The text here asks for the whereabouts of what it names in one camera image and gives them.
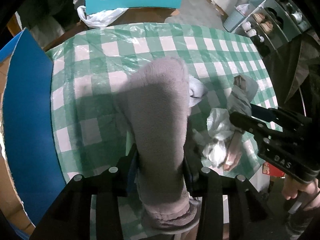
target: metal bolt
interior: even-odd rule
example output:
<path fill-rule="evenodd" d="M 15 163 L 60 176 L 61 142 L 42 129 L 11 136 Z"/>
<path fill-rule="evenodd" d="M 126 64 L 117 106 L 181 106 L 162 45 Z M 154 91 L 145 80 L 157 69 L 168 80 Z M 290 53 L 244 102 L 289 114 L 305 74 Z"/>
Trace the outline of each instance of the metal bolt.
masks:
<path fill-rule="evenodd" d="M 267 143 L 267 144 L 270 143 L 270 140 L 269 140 L 268 138 L 263 138 L 263 141 L 264 141 L 265 143 Z"/>
<path fill-rule="evenodd" d="M 238 176 L 237 176 L 237 179 L 239 179 L 239 181 L 244 182 L 244 181 L 245 181 L 245 176 L 243 176 L 243 175 L 238 175 Z"/>
<path fill-rule="evenodd" d="M 74 181 L 79 181 L 82 179 L 82 175 L 81 174 L 77 174 L 76 176 L 73 177 Z"/>
<path fill-rule="evenodd" d="M 201 168 L 201 171 L 202 171 L 203 173 L 209 173 L 209 172 L 211 171 L 211 169 L 208 168 L 208 167 L 202 167 L 202 168 Z"/>
<path fill-rule="evenodd" d="M 118 168 L 117 167 L 111 167 L 109 168 L 109 172 L 110 173 L 116 173 L 118 171 Z"/>

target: plastic sheet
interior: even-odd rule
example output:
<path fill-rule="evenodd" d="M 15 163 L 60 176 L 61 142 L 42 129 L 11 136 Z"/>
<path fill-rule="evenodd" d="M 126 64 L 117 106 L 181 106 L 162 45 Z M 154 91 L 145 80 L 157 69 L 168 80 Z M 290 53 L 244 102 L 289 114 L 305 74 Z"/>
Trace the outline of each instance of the plastic sheet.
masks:
<path fill-rule="evenodd" d="M 261 89 L 254 104 L 276 106 L 269 75 L 252 41 L 245 37 L 238 41 L 232 33 L 203 26 L 139 23 L 97 28 L 75 35 L 47 54 L 54 61 L 52 130 L 66 181 L 78 173 L 86 177 L 100 174 L 125 155 L 127 130 L 121 125 L 113 96 L 128 75 L 155 58 L 182 58 L 189 73 L 208 89 L 189 117 L 201 135 L 205 131 L 209 137 L 211 109 L 227 107 L 232 74 L 245 72 L 257 80 Z M 263 163 L 251 134 L 243 135 L 241 152 L 240 164 L 227 175 L 250 178 Z M 124 239 L 152 236 L 139 222 L 139 198 L 118 201 Z"/>

